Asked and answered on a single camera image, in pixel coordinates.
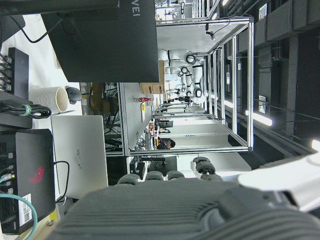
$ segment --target computer mouse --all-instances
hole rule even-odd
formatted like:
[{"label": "computer mouse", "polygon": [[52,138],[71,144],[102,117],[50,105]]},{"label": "computer mouse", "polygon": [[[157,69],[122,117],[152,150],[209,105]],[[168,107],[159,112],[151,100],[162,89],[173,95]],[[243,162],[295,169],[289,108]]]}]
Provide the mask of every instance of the computer mouse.
[{"label": "computer mouse", "polygon": [[68,87],[65,90],[68,93],[69,102],[71,104],[76,104],[77,101],[81,101],[82,94],[79,89],[75,87]]}]

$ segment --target white cup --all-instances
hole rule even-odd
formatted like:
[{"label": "white cup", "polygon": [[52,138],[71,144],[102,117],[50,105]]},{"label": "white cup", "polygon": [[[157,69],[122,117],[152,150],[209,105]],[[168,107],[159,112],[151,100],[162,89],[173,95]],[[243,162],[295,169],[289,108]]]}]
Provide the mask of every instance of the white cup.
[{"label": "white cup", "polygon": [[50,108],[53,113],[65,112],[69,102],[68,93],[62,86],[33,89],[29,92],[29,100]]}]

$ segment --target cable tie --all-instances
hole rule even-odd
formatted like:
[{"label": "cable tie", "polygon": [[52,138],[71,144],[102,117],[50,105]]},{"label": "cable tie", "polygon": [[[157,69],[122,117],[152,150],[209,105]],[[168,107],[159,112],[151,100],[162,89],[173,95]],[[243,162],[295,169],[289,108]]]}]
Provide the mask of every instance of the cable tie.
[{"label": "cable tie", "polygon": [[28,116],[31,114],[32,108],[30,105],[28,104],[23,104],[22,106],[24,106],[25,108],[25,113],[24,114],[19,114],[19,116]]}]

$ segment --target red bottle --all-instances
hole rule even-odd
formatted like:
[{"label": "red bottle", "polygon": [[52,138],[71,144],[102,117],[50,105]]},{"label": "red bottle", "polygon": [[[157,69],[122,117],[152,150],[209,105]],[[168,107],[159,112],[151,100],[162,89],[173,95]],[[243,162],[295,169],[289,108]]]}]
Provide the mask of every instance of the red bottle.
[{"label": "red bottle", "polygon": [[144,103],[147,101],[151,101],[151,98],[150,97],[137,97],[134,99],[134,101],[137,103]]}]

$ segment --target monitor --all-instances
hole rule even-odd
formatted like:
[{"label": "monitor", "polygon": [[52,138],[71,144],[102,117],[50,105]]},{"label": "monitor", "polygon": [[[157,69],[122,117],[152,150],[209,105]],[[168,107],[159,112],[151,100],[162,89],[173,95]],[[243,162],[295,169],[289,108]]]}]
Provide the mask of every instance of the monitor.
[{"label": "monitor", "polygon": [[121,0],[119,8],[42,14],[69,82],[159,82],[155,3]]},{"label": "monitor", "polygon": [[177,170],[177,156],[142,157],[143,161],[150,161],[148,172],[158,171],[165,177],[168,172]]}]

